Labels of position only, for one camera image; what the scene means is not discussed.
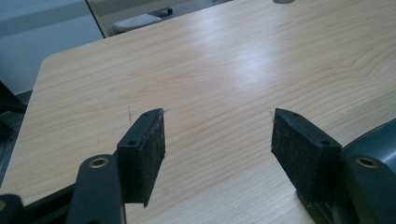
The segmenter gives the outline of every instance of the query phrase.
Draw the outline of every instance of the small black object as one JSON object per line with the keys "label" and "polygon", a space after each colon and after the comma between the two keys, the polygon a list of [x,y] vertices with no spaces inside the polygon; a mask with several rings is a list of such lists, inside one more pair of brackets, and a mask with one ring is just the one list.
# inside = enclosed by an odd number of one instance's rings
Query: small black object
{"label": "small black object", "polygon": [[277,109],[272,152],[319,223],[396,223],[396,119],[344,148],[299,114]]}
{"label": "small black object", "polygon": [[126,223],[124,203],[148,205],[164,153],[163,110],[151,110],[114,155],[85,160],[76,184],[25,207],[18,195],[0,195],[0,223]]}

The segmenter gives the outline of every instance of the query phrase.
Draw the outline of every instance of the wooden table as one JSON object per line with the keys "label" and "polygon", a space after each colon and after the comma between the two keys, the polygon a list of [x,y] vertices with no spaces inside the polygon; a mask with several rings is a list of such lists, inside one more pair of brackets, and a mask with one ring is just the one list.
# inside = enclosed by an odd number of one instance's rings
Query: wooden table
{"label": "wooden table", "polygon": [[31,203],[166,112],[166,158],[132,223],[310,223],[270,152],[276,107],[343,146],[396,117],[396,1],[236,0],[43,62],[0,193]]}

